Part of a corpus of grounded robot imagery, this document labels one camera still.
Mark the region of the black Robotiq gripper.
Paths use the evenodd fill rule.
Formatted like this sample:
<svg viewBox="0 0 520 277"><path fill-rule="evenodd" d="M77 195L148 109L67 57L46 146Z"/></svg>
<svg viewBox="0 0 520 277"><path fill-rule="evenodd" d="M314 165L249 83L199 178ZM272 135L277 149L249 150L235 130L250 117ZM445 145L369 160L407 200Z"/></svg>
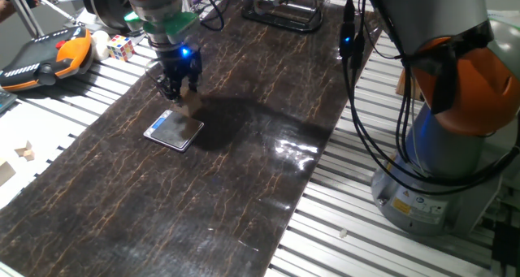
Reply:
<svg viewBox="0 0 520 277"><path fill-rule="evenodd" d="M157 52L158 61L166 76L157 80L158 91L168 100L178 102L182 83L170 78L188 77L188 89L197 93L202 73L202 55L199 45L181 43Z"/></svg>

